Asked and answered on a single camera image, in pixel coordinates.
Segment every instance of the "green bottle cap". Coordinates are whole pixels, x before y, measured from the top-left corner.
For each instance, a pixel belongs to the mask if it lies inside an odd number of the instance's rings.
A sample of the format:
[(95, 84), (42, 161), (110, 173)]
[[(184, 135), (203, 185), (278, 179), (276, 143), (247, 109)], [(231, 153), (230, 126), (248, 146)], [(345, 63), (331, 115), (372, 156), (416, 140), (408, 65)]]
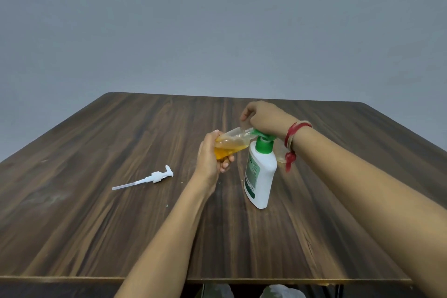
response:
[(256, 151), (262, 154), (269, 154), (273, 151), (273, 141), (276, 139), (275, 136), (262, 133), (258, 130), (254, 130), (253, 134), (259, 136), (256, 140)]

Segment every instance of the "table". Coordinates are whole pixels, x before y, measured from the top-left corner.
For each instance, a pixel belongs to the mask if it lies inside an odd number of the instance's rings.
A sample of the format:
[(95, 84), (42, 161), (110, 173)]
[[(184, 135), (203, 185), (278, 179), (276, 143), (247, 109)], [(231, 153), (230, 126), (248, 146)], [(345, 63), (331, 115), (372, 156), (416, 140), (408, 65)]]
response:
[[(122, 280), (191, 177), (204, 135), (251, 99), (107, 93), (0, 163), (0, 278)], [(271, 100), (447, 207), (447, 152), (363, 103)], [(302, 162), (266, 209), (243, 190), (247, 150), (207, 202), (187, 281), (410, 282)], [(163, 171), (174, 177), (118, 191)]]

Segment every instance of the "bracelet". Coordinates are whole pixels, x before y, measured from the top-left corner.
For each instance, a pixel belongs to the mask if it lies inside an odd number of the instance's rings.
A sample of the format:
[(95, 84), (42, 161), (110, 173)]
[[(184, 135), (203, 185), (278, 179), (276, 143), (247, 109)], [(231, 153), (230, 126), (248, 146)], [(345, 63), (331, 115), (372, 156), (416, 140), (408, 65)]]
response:
[(289, 130), (287, 131), (286, 138), (284, 139), (284, 145), (290, 150), (290, 152), (286, 153), (286, 172), (290, 171), (292, 163), (296, 160), (296, 153), (292, 149), (293, 136), (300, 128), (304, 126), (312, 127), (312, 124), (309, 123), (307, 120), (297, 121), (292, 126), (290, 126)]

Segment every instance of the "white bottle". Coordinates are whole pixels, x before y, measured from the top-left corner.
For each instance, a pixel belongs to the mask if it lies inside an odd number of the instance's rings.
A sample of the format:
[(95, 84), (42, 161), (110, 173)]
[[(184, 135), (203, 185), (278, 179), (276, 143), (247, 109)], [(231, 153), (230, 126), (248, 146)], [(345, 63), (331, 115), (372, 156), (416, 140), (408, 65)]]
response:
[(273, 175), (276, 171), (276, 157), (273, 153), (275, 137), (259, 133), (250, 144), (249, 160), (245, 170), (244, 189), (249, 200), (258, 209), (265, 209), (269, 202)]

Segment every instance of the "green label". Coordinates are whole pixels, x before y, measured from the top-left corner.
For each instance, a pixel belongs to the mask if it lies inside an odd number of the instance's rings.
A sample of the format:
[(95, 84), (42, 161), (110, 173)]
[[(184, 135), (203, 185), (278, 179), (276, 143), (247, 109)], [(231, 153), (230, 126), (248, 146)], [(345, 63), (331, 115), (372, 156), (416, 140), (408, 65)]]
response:
[(245, 188), (247, 189), (250, 196), (254, 199), (255, 194), (254, 190), (256, 189), (256, 181), (257, 177), (259, 176), (259, 171), (261, 168), (259, 165), (254, 161), (251, 154), (249, 154), (249, 161), (247, 163), (247, 169), (245, 170)]

